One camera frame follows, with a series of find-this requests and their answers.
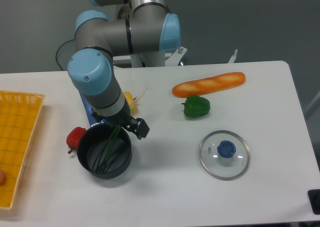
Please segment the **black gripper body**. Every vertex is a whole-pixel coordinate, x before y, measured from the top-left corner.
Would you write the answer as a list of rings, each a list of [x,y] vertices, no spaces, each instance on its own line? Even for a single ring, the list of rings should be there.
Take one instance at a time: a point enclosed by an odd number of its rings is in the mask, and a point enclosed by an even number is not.
[[[123,107],[119,112],[111,116],[98,114],[98,111],[92,107],[91,116],[95,120],[96,125],[106,123],[111,127],[121,126],[123,128],[126,128],[131,124],[131,115],[129,107]]]

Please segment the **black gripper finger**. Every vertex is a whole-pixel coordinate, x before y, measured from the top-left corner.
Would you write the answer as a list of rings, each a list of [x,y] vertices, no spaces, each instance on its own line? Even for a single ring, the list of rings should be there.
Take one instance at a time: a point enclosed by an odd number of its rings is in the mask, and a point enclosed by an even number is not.
[[[124,125],[124,128],[128,132],[133,133],[139,140],[146,138],[150,131],[150,128],[144,119],[134,117],[129,119],[128,123]]]

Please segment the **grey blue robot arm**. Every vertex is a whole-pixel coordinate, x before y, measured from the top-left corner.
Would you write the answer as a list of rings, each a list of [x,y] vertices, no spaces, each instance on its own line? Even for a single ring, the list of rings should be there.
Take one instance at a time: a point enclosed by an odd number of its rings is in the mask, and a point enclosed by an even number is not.
[[[145,138],[147,123],[130,114],[129,104],[114,74],[114,57],[150,52],[171,52],[181,45],[181,27],[165,0],[90,0],[99,7],[128,4],[127,19],[109,20],[100,11],[81,13],[75,22],[75,54],[68,75],[92,108],[97,121],[106,120]]]

